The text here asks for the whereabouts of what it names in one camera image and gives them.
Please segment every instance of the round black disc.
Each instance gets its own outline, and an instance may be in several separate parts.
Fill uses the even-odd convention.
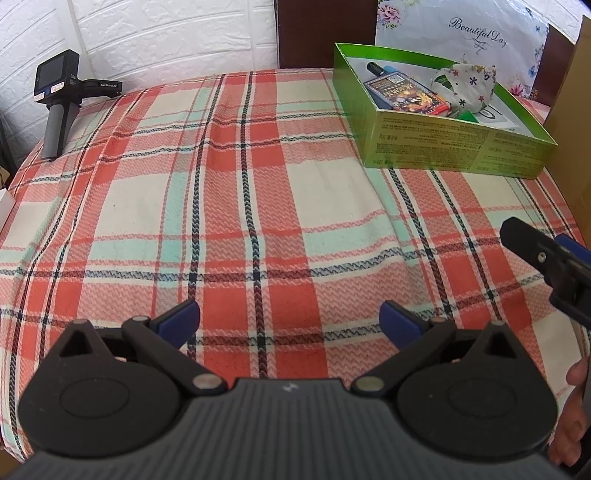
[[[398,411],[431,447],[459,458],[500,461],[540,447],[556,419],[556,403],[540,378],[512,359],[438,364],[402,383]]]
[[[102,458],[130,452],[174,421],[181,398],[172,380],[134,362],[64,358],[32,381],[19,417],[35,449]]]

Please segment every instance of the white brick wall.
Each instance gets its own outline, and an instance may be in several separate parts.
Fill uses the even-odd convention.
[[[579,0],[525,1],[572,40],[589,15]],[[22,160],[43,136],[47,110],[31,99],[35,70],[65,48],[86,53],[97,78],[130,91],[274,68],[276,38],[273,0],[0,0],[0,113],[13,153]]]

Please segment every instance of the floral pillowcase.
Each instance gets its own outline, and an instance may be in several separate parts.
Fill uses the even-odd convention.
[[[379,0],[375,44],[494,65],[499,83],[529,98],[548,31],[520,0]]]

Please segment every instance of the cardboard box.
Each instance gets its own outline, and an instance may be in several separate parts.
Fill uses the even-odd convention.
[[[421,53],[336,44],[333,83],[366,167],[429,168],[535,178],[556,143],[501,85],[491,105],[518,125],[510,132],[452,118],[379,109],[362,82],[369,61],[390,64],[430,85],[454,61]]]
[[[559,145],[548,159],[548,171],[588,247],[591,245],[590,58],[591,20],[583,17],[570,68],[544,124]]]

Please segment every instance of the black camera device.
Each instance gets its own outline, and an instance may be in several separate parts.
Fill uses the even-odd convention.
[[[80,80],[80,55],[73,50],[44,61],[37,67],[33,99],[45,103],[49,110],[41,158],[55,160],[62,154],[70,127],[84,98],[121,95],[122,82],[113,80]]]

